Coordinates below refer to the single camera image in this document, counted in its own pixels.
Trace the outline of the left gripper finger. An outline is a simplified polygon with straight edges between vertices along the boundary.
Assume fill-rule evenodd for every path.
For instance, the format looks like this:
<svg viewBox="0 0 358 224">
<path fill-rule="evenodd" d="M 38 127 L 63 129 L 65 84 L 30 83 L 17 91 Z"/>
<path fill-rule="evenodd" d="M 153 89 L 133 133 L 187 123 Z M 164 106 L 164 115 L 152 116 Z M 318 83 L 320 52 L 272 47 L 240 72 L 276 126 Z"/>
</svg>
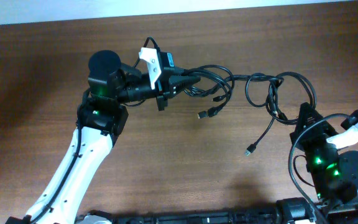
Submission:
<svg viewBox="0 0 358 224">
<path fill-rule="evenodd" d="M 181 91 L 198 83 L 200 77 L 195 76 L 171 76 L 168 79 L 168 86 L 172 95 L 177 95 Z"/>
<path fill-rule="evenodd" d="M 181 67 L 175 67 L 173 70 L 173 75 L 175 75 L 175 76 L 199 76 L 203 72 L 204 72 L 204 70 L 202 70 L 200 68 L 184 69 Z"/>
</svg>

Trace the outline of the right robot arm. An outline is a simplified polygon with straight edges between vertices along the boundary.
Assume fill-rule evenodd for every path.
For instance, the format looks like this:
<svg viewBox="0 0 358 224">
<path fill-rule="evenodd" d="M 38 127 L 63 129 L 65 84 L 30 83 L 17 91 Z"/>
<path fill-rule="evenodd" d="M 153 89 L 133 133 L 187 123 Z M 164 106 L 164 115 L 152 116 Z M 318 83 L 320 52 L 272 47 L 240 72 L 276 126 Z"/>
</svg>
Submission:
<svg viewBox="0 0 358 224">
<path fill-rule="evenodd" d="M 300 106 L 291 148 L 288 172 L 307 202 L 314 223 L 358 223 L 358 110 L 351 114 L 320 115 L 309 103 Z M 294 152 L 302 151 L 318 198 L 312 201 L 300 187 Z"/>
</svg>

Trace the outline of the black cable small plug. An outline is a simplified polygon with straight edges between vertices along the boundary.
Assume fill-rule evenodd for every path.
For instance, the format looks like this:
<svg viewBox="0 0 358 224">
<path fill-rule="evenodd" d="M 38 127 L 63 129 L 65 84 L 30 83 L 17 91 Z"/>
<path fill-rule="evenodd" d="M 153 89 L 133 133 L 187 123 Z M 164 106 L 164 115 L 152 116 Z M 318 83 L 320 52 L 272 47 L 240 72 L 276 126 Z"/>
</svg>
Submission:
<svg viewBox="0 0 358 224">
<path fill-rule="evenodd" d="M 197 67 L 204 70 L 201 73 L 200 83 L 196 83 L 185 89 L 185 93 L 193 98 L 206 98 L 213 96 L 213 101 L 218 105 L 198 113 L 198 118 L 212 118 L 216 116 L 230 101 L 234 87 L 234 74 L 221 65 L 203 65 Z"/>
</svg>

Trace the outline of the black USB cable blue plug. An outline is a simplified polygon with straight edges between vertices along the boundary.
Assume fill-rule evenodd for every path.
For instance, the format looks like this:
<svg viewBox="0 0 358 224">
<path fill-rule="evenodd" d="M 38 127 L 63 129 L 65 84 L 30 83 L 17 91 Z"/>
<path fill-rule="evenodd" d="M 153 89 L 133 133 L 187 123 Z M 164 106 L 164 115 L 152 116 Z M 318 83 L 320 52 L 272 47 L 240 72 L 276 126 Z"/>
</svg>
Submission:
<svg viewBox="0 0 358 224">
<path fill-rule="evenodd" d="M 275 122 L 284 125 L 296 125 L 298 118 L 288 118 L 280 109 L 280 99 L 306 100 L 312 108 L 316 107 L 316 90 L 311 82 L 303 75 L 296 72 L 282 72 L 278 75 L 266 75 L 254 73 L 251 75 L 235 75 L 230 70 L 209 65 L 196 68 L 190 72 L 191 76 L 208 80 L 213 86 L 202 89 L 198 86 L 185 88 L 185 93 L 192 98 L 211 97 L 215 105 L 198 113 L 199 119 L 212 118 L 221 112 L 233 99 L 238 99 L 236 93 L 243 93 L 243 99 L 248 109 L 263 109 L 269 116 L 269 123 L 259 138 L 250 144 L 244 154 L 249 156 L 256 149 L 257 145 L 270 131 Z M 282 96 L 279 95 L 279 88 L 284 84 L 286 78 L 292 78 L 298 85 L 294 87 L 295 96 L 290 96 L 291 91 Z"/>
</svg>

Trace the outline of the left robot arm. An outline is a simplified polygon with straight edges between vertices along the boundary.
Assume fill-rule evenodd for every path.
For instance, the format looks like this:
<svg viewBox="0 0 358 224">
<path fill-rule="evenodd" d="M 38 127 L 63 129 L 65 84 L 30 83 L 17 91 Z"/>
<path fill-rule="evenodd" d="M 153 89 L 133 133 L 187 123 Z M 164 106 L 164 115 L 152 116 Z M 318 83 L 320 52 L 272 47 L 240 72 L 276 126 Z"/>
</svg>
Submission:
<svg viewBox="0 0 358 224">
<path fill-rule="evenodd" d="M 139 57 L 147 73 L 122 63 L 111 50 L 91 56 L 89 88 L 77 109 L 67 153 L 24 218 L 9 217 L 8 223 L 74 223 L 93 176 L 124 129 L 129 116 L 125 104 L 155 98 L 162 111 L 168 99 L 200 81 L 176 67 L 168 52 L 143 47 Z"/>
</svg>

